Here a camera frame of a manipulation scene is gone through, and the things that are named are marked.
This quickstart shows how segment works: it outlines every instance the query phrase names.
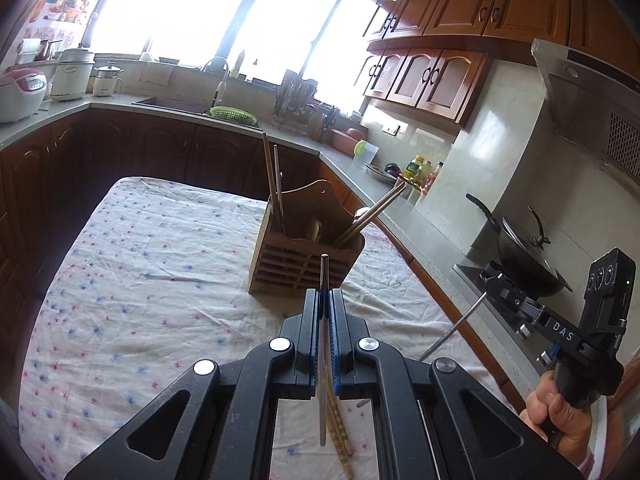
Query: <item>green colander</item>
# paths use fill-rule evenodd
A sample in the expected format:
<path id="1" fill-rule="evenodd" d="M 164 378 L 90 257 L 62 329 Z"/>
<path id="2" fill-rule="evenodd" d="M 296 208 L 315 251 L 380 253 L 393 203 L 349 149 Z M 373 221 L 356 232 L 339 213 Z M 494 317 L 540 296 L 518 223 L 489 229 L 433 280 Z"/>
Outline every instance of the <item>green colander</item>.
<path id="1" fill-rule="evenodd" d="M 258 119 L 249 112 L 228 106 L 214 106 L 209 111 L 209 115 L 214 119 L 231 121 L 232 123 L 244 124 L 245 126 L 255 126 L 258 123 Z"/>

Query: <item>knife rack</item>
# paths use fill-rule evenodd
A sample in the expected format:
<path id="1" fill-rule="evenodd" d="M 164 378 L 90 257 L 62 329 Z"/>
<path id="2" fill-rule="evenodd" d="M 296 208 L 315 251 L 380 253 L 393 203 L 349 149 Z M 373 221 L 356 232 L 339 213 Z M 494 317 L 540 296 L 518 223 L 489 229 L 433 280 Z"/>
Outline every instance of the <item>knife rack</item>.
<path id="1" fill-rule="evenodd" d="M 329 286 L 339 288 L 364 248 L 358 233 L 347 245 L 336 249 L 330 243 L 353 222 L 326 180 L 282 194 L 287 236 L 273 222 L 268 201 L 250 267 L 249 293 L 263 290 L 280 296 L 304 296 L 320 283 L 320 256 L 329 255 Z M 322 224 L 318 242 L 305 237 L 311 222 Z"/>

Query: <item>faucet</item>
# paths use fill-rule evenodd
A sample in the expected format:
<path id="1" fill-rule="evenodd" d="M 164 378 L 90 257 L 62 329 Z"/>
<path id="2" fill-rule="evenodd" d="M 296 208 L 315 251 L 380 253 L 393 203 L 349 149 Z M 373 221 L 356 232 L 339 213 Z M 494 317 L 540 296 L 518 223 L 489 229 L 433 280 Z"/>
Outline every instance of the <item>faucet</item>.
<path id="1" fill-rule="evenodd" d="M 207 69 L 207 66 L 210 66 L 211 63 L 213 62 L 213 60 L 215 59 L 222 59 L 225 62 L 224 65 L 224 71 L 225 71 L 225 75 L 222 76 L 222 81 L 220 81 L 220 84 L 218 85 L 218 88 L 216 89 L 216 94 L 213 96 L 213 101 L 211 102 L 211 107 L 215 107 L 218 106 L 218 104 L 222 103 L 222 98 L 225 95 L 225 90 L 226 90 L 226 80 L 229 78 L 229 62 L 226 60 L 226 57 L 222 57 L 222 56 L 215 56 L 212 57 L 211 59 L 209 59 L 204 66 L 202 67 L 202 69 L 200 70 L 201 72 L 205 72 Z"/>

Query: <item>range hood vent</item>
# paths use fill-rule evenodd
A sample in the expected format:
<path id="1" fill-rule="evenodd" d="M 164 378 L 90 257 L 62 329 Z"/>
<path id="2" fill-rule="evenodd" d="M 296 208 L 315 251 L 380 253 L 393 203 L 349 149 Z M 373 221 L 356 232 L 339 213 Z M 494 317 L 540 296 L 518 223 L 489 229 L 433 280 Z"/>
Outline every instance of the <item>range hood vent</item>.
<path id="1" fill-rule="evenodd" d="M 595 57 L 534 40 L 556 133 L 640 195 L 640 81 Z"/>

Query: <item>hand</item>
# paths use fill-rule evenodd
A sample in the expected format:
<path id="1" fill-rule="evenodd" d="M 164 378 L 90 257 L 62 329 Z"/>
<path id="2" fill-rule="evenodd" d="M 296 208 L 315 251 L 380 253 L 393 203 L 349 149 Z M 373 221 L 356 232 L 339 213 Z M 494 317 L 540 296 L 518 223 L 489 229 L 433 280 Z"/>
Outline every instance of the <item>hand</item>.
<path id="1" fill-rule="evenodd" d="M 527 408 L 520 413 L 520 418 L 548 442 L 548 437 L 540 429 L 540 424 L 548 415 L 555 427 L 564 433 L 558 444 L 558 453 L 578 467 L 589 452 L 591 413 L 578 410 L 566 402 L 558 393 L 553 377 L 553 371 L 540 377 L 536 391 L 527 397 Z"/>

